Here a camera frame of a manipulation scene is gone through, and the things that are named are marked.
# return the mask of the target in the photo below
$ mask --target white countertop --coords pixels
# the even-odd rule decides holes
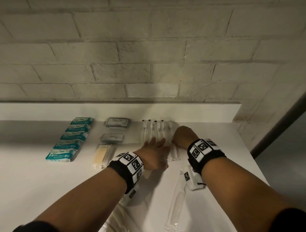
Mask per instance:
[[[45,157],[70,122],[0,121],[0,231],[11,232],[33,220],[66,192],[96,174],[92,167],[99,137],[108,132],[102,122],[91,128],[86,142],[73,162],[48,162]],[[254,159],[230,123],[179,123],[191,127],[199,137],[211,138],[226,156],[266,182]],[[138,143],[141,123],[132,123],[124,143]],[[121,146],[117,152],[124,150]],[[173,191],[187,154],[169,163],[164,172],[145,173],[140,191],[126,208],[143,232],[165,231]],[[178,224],[179,231],[235,231],[209,189],[186,190]]]

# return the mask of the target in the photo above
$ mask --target grey wall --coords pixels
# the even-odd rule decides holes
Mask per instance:
[[[272,188],[306,211],[306,113],[255,161]]]
[[[0,101],[241,103],[251,150],[306,90],[305,0],[0,0]]]

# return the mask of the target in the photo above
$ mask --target forearm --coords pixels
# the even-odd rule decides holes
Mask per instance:
[[[291,207],[271,187],[226,157],[210,160],[202,178],[238,232],[268,231],[276,215]]]
[[[106,168],[69,191],[35,220],[48,222],[60,232],[82,232],[93,226],[99,230],[126,188],[125,180]]]

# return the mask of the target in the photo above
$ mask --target hand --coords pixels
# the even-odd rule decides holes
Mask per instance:
[[[174,133],[172,143],[187,150],[190,144],[198,139],[199,137],[193,132],[192,129],[186,126],[180,126]]]
[[[170,152],[170,147],[164,146],[165,141],[166,139],[163,138],[159,142],[156,142],[156,137],[153,137],[151,142],[148,143],[148,141],[145,141],[143,147],[134,152],[144,163],[144,169],[165,170],[169,167],[169,165],[165,163],[164,157]]]

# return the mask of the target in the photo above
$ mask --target wristband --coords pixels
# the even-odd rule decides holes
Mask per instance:
[[[198,139],[187,149],[188,161],[193,170],[202,175],[202,169],[211,159],[226,157],[220,148],[210,139]]]
[[[133,152],[126,152],[117,155],[108,167],[114,169],[125,181],[127,194],[139,180],[144,172],[144,164],[140,157]]]

